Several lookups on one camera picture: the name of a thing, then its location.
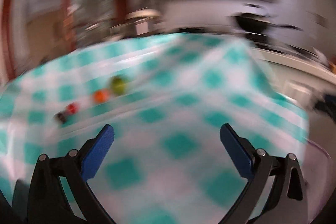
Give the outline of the small green tomato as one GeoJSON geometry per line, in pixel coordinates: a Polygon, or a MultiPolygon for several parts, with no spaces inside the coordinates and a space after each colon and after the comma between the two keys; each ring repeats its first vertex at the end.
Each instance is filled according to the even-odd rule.
{"type": "Polygon", "coordinates": [[[110,90],[116,96],[126,93],[128,80],[123,76],[113,76],[110,81],[110,90]]]}

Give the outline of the white steel cooker pot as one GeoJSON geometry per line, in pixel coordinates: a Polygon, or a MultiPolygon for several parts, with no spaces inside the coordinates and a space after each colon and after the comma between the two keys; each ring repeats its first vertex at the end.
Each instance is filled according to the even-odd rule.
{"type": "Polygon", "coordinates": [[[162,14],[156,9],[140,9],[126,15],[125,22],[110,28],[111,36],[135,38],[157,34],[162,14]]]}

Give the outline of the small red tomato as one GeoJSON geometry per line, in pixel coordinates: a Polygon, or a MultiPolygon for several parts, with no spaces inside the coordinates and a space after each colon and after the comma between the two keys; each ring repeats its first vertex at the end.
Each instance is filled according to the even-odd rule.
{"type": "Polygon", "coordinates": [[[66,107],[66,112],[68,115],[75,115],[79,111],[79,105],[76,102],[68,104],[66,107]]]}

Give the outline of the black wok pan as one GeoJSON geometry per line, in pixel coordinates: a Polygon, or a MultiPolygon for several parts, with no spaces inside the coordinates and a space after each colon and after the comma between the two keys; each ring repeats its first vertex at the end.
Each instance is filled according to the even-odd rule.
{"type": "Polygon", "coordinates": [[[245,32],[264,34],[268,28],[285,28],[290,30],[303,31],[302,28],[290,24],[275,24],[268,20],[267,16],[252,13],[237,13],[232,15],[237,25],[245,32]]]}

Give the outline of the teal pink checkered tablecloth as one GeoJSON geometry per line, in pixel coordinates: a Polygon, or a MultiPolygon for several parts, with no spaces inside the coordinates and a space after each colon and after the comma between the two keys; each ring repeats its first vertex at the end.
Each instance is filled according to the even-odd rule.
{"type": "Polygon", "coordinates": [[[218,223],[246,185],[221,143],[223,124],[270,155],[304,157],[307,113],[273,79],[233,36],[126,39],[50,61],[1,90],[1,191],[11,200],[40,154],[64,156],[109,124],[115,140],[88,183],[117,223],[218,223]],[[113,76],[128,80],[125,94],[111,92],[113,76]],[[110,99],[97,105],[100,89],[110,99]],[[59,123],[73,102],[79,111],[59,123]]]}

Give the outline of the orange mandarin far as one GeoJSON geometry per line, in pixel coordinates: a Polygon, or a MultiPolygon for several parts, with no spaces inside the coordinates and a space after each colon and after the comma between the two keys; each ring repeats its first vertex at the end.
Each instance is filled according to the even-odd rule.
{"type": "Polygon", "coordinates": [[[95,104],[102,104],[108,102],[110,99],[110,92],[108,89],[100,89],[93,93],[93,101],[95,104]]]}

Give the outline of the dark brown passion fruit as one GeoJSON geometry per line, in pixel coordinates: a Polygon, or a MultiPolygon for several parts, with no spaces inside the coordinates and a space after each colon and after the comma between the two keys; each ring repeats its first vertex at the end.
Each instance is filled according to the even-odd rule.
{"type": "Polygon", "coordinates": [[[68,115],[66,111],[60,111],[58,113],[55,114],[55,119],[61,123],[61,124],[65,124],[68,121],[68,115]]]}

